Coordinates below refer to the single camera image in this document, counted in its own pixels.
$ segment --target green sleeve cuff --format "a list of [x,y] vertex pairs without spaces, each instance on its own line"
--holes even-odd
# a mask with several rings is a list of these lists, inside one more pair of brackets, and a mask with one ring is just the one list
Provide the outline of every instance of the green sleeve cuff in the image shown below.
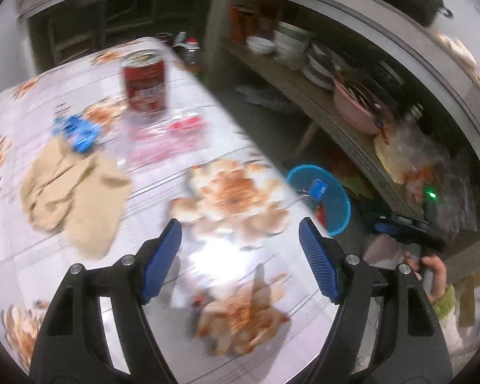
[[443,320],[455,309],[455,289],[451,284],[446,287],[446,292],[436,300],[432,307],[439,320]]

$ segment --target wooden shelf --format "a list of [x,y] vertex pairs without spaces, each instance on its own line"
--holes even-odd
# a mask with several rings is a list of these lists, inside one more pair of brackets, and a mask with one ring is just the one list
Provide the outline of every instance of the wooden shelf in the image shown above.
[[359,167],[392,210],[420,217],[405,202],[403,186],[395,184],[384,170],[375,154],[372,138],[358,132],[338,114],[332,93],[308,81],[300,71],[289,70],[269,57],[255,55],[229,39],[223,40],[221,46],[295,102],[319,124]]

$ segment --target pot handle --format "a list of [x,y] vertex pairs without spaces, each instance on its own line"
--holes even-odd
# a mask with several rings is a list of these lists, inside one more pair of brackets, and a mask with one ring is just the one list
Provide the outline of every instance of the pot handle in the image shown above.
[[444,5],[439,7],[439,12],[447,19],[453,18],[453,13],[450,10],[448,10]]

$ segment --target hand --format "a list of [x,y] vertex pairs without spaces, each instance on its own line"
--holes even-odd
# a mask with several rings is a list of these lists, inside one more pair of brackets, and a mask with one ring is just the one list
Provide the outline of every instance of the hand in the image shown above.
[[[408,252],[405,253],[405,263],[415,271],[416,277],[420,279],[418,274],[420,265],[416,263],[416,261],[411,260],[411,255]],[[437,255],[423,257],[421,258],[421,263],[432,269],[434,272],[434,282],[432,284],[430,296],[428,297],[430,303],[434,304],[446,293],[446,266],[444,265],[443,260]]]

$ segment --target blue rim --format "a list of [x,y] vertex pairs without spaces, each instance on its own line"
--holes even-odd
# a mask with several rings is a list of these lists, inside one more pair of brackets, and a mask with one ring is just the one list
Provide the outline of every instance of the blue rim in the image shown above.
[[341,234],[345,228],[347,227],[348,223],[350,222],[350,218],[352,216],[352,206],[350,204],[350,199],[348,199],[348,195],[347,195],[347,192],[345,192],[345,189],[343,189],[343,186],[341,185],[341,183],[338,182],[338,179],[336,179],[330,172],[328,172],[327,170],[325,169],[322,169],[321,167],[318,167],[318,166],[315,166],[314,164],[303,164],[303,165],[300,165],[300,166],[297,166],[297,167],[294,167],[289,173],[288,173],[288,176],[286,176],[286,181],[288,184],[291,185],[290,183],[290,179],[292,177],[293,174],[297,173],[299,170],[303,170],[303,169],[314,169],[314,170],[319,170],[320,172],[325,172],[325,173],[328,173],[331,175],[331,177],[336,181],[336,183],[338,184],[340,190],[341,190],[341,193],[343,195],[343,198],[345,199],[345,202],[347,204],[347,217],[345,218],[345,222],[343,223],[343,225],[337,229],[336,231],[328,231],[329,235],[330,236],[336,236],[338,234]]

